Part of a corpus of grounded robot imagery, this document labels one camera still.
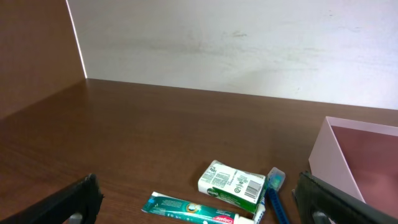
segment white wall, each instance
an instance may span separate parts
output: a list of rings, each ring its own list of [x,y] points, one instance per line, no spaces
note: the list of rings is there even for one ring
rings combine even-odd
[[[398,1],[68,0],[88,78],[398,109]]]

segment toothbrush head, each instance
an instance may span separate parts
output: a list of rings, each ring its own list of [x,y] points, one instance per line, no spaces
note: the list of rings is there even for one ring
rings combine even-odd
[[[278,168],[274,167],[271,169],[271,171],[268,173],[268,186],[275,191],[278,191],[282,184],[285,181],[285,173],[279,170]]]

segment barcode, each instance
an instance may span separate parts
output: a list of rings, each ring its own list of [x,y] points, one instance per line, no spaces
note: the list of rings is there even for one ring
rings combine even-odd
[[[260,189],[261,189],[261,184],[256,183],[253,180],[250,180],[249,185],[244,194],[248,197],[256,199]]]

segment toothpaste tube cap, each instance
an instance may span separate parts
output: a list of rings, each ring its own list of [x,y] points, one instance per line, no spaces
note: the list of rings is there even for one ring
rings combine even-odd
[[[234,224],[254,224],[254,221],[248,218],[239,217],[237,220],[234,221]]]

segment black plastic object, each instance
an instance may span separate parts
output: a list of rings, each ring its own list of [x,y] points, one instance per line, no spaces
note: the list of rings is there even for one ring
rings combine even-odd
[[[96,176],[89,174],[0,224],[61,224],[73,214],[79,214],[79,223],[92,224],[100,211],[102,199]]]
[[[301,173],[294,198],[302,224],[398,224],[398,220],[342,192],[308,172]]]

